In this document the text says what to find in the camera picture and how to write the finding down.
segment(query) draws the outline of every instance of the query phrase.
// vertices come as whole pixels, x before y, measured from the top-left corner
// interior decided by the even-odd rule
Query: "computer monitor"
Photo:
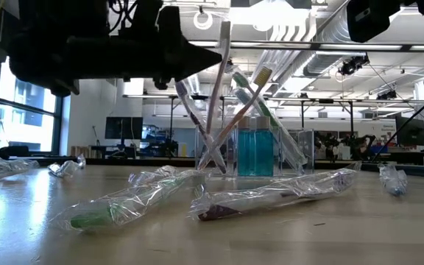
[[[395,117],[395,126],[397,130],[409,118],[402,116]],[[417,145],[424,146],[424,121],[420,119],[412,119],[402,130],[397,134],[397,143],[402,145]]]
[[[144,119],[139,117],[107,117],[106,139],[141,139]]]

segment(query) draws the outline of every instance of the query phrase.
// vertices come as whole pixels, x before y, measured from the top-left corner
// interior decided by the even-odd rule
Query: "workbench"
[[[0,264],[424,264],[424,178],[408,194],[383,192],[361,172],[343,194],[251,216],[196,222],[192,188],[111,233],[66,232],[49,224],[64,208],[128,187],[132,172],[90,166],[73,179],[46,169],[0,180]],[[231,180],[211,180],[214,189]]]

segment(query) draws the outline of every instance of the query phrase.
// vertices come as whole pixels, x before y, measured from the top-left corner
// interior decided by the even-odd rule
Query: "table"
[[[70,205],[127,187],[141,169],[153,168],[88,165],[70,180],[46,169],[0,180],[0,264],[424,264],[421,177],[409,177],[402,199],[362,172],[338,197],[252,216],[195,222],[187,189],[114,233],[49,225]]]

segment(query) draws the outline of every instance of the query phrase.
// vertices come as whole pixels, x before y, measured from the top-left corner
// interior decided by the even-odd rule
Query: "blue liquid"
[[[255,175],[272,177],[274,169],[274,139],[269,130],[255,132]]]
[[[250,176],[250,140],[252,133],[250,130],[238,130],[238,175]]]

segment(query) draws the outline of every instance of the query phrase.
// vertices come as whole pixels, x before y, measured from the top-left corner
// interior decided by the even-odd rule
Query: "toothbrush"
[[[219,72],[217,73],[217,78],[211,94],[211,103],[209,104],[207,124],[205,127],[207,134],[211,134],[212,120],[217,106],[217,98],[219,97],[220,87],[222,86],[222,77],[224,75],[225,67],[227,66],[228,57],[230,56],[231,27],[232,24],[230,21],[223,21],[220,28],[220,42],[224,48],[224,54],[222,56],[222,62],[220,63]]]
[[[235,124],[237,124],[243,118],[243,116],[245,116],[245,114],[250,109],[253,102],[258,97],[261,90],[264,88],[264,86],[268,82],[268,79],[271,76],[271,74],[272,74],[272,70],[268,69],[267,67],[263,67],[263,69],[261,69],[261,71],[259,72],[258,76],[256,77],[254,81],[254,83],[258,85],[258,89],[253,94],[253,97],[251,98],[251,100],[248,101],[248,103],[246,103],[246,105],[235,115],[235,117],[233,117],[232,121],[228,123],[226,128],[224,128],[220,132],[220,134],[217,136],[217,139],[214,141],[212,148],[209,148],[208,149],[209,151],[200,160],[199,167],[198,167],[199,170],[204,169],[209,164],[209,161],[211,159],[210,152],[214,151],[215,149],[217,149],[217,147],[221,146],[224,143],[225,139],[227,138],[227,135],[233,129]]]
[[[177,95],[181,98],[181,102],[184,105],[184,108],[188,112],[189,116],[191,117],[192,122],[197,126],[199,129],[200,135],[202,136],[202,140],[204,141],[206,147],[211,150],[213,139],[212,137],[206,133],[204,130],[204,125],[200,112],[195,109],[194,102],[192,102],[192,99],[188,95],[188,91],[186,89],[186,86],[184,85],[184,82],[177,82],[175,85]],[[215,161],[215,164],[219,167],[220,172],[222,174],[227,173],[227,167],[225,166],[225,162],[222,158],[222,154],[218,149],[215,149],[214,152],[212,152],[212,158]]]
[[[248,83],[248,79],[244,76],[243,73],[239,71],[239,69],[236,69],[235,73],[233,73],[233,80],[235,80],[236,84],[238,86],[241,86],[243,88],[246,88],[248,91],[252,91],[252,88],[250,87],[250,84]],[[246,93],[241,93],[241,96],[237,96],[238,99],[244,99],[245,96],[248,96]],[[257,111],[262,116],[268,116],[271,122],[271,126],[273,129],[279,129],[281,131],[282,135],[282,142],[284,145],[284,153],[286,156],[287,162],[292,166],[295,170],[297,170],[298,174],[303,174],[303,168],[302,165],[307,163],[307,158],[305,155],[300,151],[298,148],[297,143],[295,140],[291,137],[289,134],[289,131],[280,123],[280,121],[276,118],[274,113],[271,112],[271,110],[266,105],[266,102],[264,101],[264,98],[259,95],[256,99],[256,104],[258,104],[259,108],[257,108]]]

